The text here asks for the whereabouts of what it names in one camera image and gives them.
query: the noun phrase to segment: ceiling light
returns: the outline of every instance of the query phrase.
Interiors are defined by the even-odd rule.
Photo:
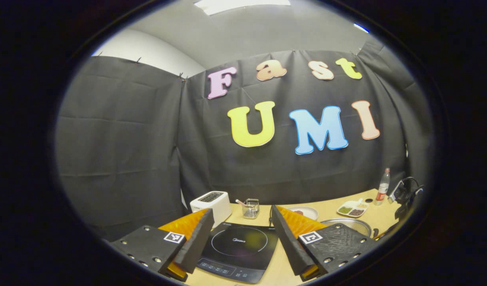
[[[282,5],[291,6],[289,0],[201,0],[194,3],[205,12],[207,15],[213,15],[219,12],[228,11],[231,9],[241,8],[245,6],[256,5]]]
[[[354,23],[354,24],[353,24],[353,26],[355,26],[355,27],[357,27],[357,28],[361,29],[362,31],[366,32],[367,34],[369,33],[369,31],[367,31],[367,30],[366,30],[364,27],[360,26],[360,25],[359,25],[359,24],[357,24],[357,23]]]

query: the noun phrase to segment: white wall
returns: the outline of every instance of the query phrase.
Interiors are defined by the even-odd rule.
[[[124,29],[109,38],[92,56],[115,56],[127,60],[139,60],[182,77],[193,76],[206,70],[198,62],[150,34],[134,29]]]

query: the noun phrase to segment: yellow letter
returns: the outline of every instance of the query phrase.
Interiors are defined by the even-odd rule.
[[[311,60],[307,64],[312,69],[312,74],[318,79],[333,79],[334,73],[329,70],[327,64]]]
[[[261,81],[284,76],[287,72],[278,60],[265,60],[263,63],[258,64],[256,70],[258,70],[256,77]]]
[[[362,74],[359,73],[359,72],[356,72],[353,67],[355,66],[355,64],[353,64],[352,62],[348,62],[347,59],[345,58],[340,58],[336,61],[336,64],[340,65],[342,67],[342,69],[344,70],[344,72],[350,77],[350,78],[354,78],[354,79],[360,79],[362,78]]]
[[[228,111],[228,116],[231,118],[231,133],[233,140],[243,147],[256,147],[265,145],[274,137],[275,126],[274,116],[272,114],[272,107],[275,106],[273,101],[260,102],[255,106],[256,110],[261,112],[261,122],[263,123],[263,130],[260,134],[249,134],[247,129],[247,113],[249,108],[247,106],[237,107]]]

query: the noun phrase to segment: white toaster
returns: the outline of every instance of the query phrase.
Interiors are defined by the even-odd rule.
[[[191,210],[193,213],[203,209],[212,209],[214,221],[212,228],[215,228],[231,215],[228,193],[212,191],[191,201]]]

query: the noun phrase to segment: white plate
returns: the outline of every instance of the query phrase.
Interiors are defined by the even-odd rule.
[[[340,208],[342,208],[342,207],[350,208],[351,210],[348,213],[343,214],[343,213],[341,213],[339,211]],[[358,201],[347,201],[347,202],[343,203],[340,207],[338,207],[337,212],[339,214],[346,215],[346,216],[359,217],[359,216],[363,215],[363,213],[365,213],[365,211],[367,210],[367,208],[369,208],[369,204],[368,203],[363,203],[362,202],[362,199],[359,199]],[[350,213],[353,210],[360,210],[360,211],[363,211],[363,212],[361,214],[359,214],[359,215],[350,215]]]
[[[288,208],[290,211],[301,211],[304,216],[310,218],[310,219],[318,219],[318,211],[311,208],[311,207],[304,207],[304,206],[299,206],[299,207],[291,207]]]

